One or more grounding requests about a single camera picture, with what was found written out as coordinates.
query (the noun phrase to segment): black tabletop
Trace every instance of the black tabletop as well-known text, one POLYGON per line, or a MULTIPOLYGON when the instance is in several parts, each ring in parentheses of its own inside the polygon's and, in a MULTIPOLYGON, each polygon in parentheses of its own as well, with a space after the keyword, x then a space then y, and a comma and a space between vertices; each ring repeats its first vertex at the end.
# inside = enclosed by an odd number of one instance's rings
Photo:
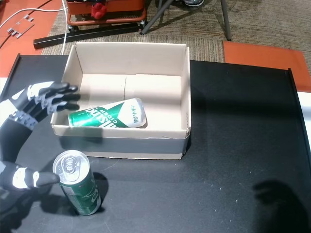
MULTIPOLYGON (((59 81, 67 56, 21 56, 4 97, 59 81)), ((78 216, 58 185, 1 197, 1 233, 304 233, 311 176, 286 70, 191 61, 192 131, 182 160, 89 158, 102 209, 78 216)), ((48 117, 17 162, 51 170, 62 149, 48 117)))

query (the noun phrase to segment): open cardboard box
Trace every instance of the open cardboard box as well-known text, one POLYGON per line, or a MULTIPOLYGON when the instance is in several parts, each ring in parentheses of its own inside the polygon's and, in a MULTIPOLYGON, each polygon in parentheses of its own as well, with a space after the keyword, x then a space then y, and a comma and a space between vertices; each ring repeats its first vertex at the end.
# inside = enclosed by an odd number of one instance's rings
POLYGON ((191 129, 189 48, 179 44, 76 43, 63 81, 79 86, 80 110, 131 98, 144 105, 146 128, 71 127, 68 111, 54 113, 67 150, 88 156, 181 159, 191 129))

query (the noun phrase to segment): green soda can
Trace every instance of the green soda can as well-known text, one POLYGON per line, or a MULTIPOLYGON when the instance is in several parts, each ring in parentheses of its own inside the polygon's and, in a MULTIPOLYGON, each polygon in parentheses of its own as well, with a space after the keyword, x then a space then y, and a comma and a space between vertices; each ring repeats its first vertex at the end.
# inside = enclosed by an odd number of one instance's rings
POLYGON ((136 128, 146 123, 146 115, 141 100, 134 98, 71 113, 68 121, 70 126, 136 128))
POLYGON ((57 156, 53 172, 60 178, 60 186, 74 209, 81 215, 95 213, 101 205, 89 160, 77 150, 68 150, 57 156))

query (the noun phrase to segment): orange mat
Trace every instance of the orange mat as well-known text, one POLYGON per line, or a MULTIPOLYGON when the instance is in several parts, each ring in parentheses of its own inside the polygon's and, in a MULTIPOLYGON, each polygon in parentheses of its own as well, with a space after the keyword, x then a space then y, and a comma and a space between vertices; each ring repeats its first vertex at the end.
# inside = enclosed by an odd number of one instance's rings
POLYGON ((297 90, 311 92, 311 78, 301 51, 229 41, 224 41, 224 50, 226 63, 278 69, 291 68, 297 90))
MULTIPOLYGON (((47 0, 10 0, 0 12, 0 24, 9 16, 23 8, 36 8, 47 0)), ((56 10, 62 8, 61 0, 53 0, 41 9, 56 10)), ((8 36, 6 32, 15 25, 26 14, 31 11, 23 11, 12 17, 0 29, 0 43, 8 36)), ((7 77, 18 53, 22 55, 39 55, 42 50, 34 49, 34 39, 45 37, 49 34, 58 12, 39 12, 35 11, 30 16, 34 18, 35 24, 20 38, 11 36, 0 49, 0 77, 7 77)))

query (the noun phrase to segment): white cable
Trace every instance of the white cable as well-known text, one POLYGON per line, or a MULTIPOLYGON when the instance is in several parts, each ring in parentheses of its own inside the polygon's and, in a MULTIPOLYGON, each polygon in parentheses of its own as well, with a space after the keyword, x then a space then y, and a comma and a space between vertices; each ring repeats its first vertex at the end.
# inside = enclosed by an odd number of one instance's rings
POLYGON ((43 12, 57 12, 57 11, 63 11, 66 9, 62 8, 62 9, 59 9, 59 10, 44 10, 44 9, 39 9, 39 8, 25 8, 25 9, 21 9, 19 11, 16 11, 14 14, 12 14, 10 17, 8 17, 1 25, 0 25, 0 28, 2 28, 2 26, 9 20, 11 19, 14 15, 18 14, 19 12, 22 12, 22 11, 43 11, 43 12))
POLYGON ((62 0, 62 4, 63 4, 63 10, 65 12, 65 19, 66 19, 65 36, 64 36, 64 42, 63 42, 63 47, 62 47, 62 55, 64 55, 65 44, 66 44, 66 37, 67 37, 67 11, 66 11, 66 6, 65 6, 65 3, 64 3, 64 0, 62 0))

